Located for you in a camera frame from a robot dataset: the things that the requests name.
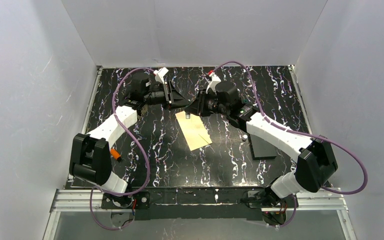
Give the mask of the cream paper envelope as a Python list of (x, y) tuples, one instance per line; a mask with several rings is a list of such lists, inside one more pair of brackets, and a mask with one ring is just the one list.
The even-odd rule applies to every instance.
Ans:
[(189, 150), (194, 151), (212, 144), (213, 142), (201, 118), (193, 114), (189, 118), (186, 116), (184, 111), (175, 114)]

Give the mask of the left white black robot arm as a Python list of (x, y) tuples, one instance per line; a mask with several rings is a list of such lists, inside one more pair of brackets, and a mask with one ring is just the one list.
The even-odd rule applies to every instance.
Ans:
[(144, 147), (129, 131), (148, 106), (160, 105), (166, 110), (184, 108), (190, 101), (174, 87), (166, 67), (152, 70), (138, 67), (129, 71), (118, 84), (112, 97), (113, 113), (98, 127), (88, 133), (78, 133), (72, 142), (69, 174), (95, 185), (99, 190), (113, 196), (128, 196), (128, 183), (113, 171), (111, 153), (113, 145), (128, 134), (139, 147), (145, 159), (146, 179), (150, 180), (150, 161)]

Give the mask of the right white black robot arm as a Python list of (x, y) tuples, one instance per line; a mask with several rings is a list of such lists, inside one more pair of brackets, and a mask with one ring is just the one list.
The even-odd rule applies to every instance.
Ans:
[(231, 82), (218, 83), (214, 89), (202, 88), (184, 111), (200, 117), (224, 115), (233, 127), (262, 139), (296, 162), (294, 171), (278, 177), (264, 189), (265, 200), (278, 201), (304, 190), (316, 193), (338, 169), (329, 142), (290, 133), (272, 119), (265, 120), (256, 106), (241, 98)]

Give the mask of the black rectangular block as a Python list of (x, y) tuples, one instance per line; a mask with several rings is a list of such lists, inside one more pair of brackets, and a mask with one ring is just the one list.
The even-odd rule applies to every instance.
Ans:
[(278, 156), (277, 148), (258, 136), (250, 134), (249, 144), (254, 161), (273, 160)]

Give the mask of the orange handled screwdriver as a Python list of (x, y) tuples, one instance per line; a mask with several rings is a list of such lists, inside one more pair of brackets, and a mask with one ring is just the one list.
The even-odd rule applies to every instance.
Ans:
[(111, 148), (110, 149), (110, 154), (111, 156), (117, 161), (117, 162), (121, 162), (123, 159), (120, 155), (120, 153), (118, 153), (118, 151), (114, 148)]

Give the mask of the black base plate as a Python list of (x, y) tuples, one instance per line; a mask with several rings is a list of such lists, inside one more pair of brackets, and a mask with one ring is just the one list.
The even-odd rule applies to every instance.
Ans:
[(291, 196), (267, 200), (262, 187), (147, 187), (130, 196), (103, 195), (101, 207), (131, 213), (137, 221), (245, 219), (283, 224), (298, 207)]

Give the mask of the aluminium frame rail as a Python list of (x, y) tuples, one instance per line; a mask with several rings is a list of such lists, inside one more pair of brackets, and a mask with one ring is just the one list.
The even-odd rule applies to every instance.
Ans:
[[(149, 187), (223, 188), (268, 184), (292, 171), (295, 164), (284, 153), (274, 160), (253, 160), (250, 143), (243, 132), (220, 114), (202, 122), (212, 140), (190, 150), (176, 111), (152, 106), (129, 127), (140, 141), (150, 161)], [(59, 190), (52, 210), (60, 213), (56, 240), (351, 240), (355, 238), (345, 199), (330, 192), (300, 194), (298, 207), (288, 216), (293, 221), (276, 230), (263, 220), (244, 218), (136, 220), (123, 231), (105, 230), (103, 224), (122, 224), (126, 213), (102, 209), (103, 194), (91, 192), (91, 185), (70, 178)]]

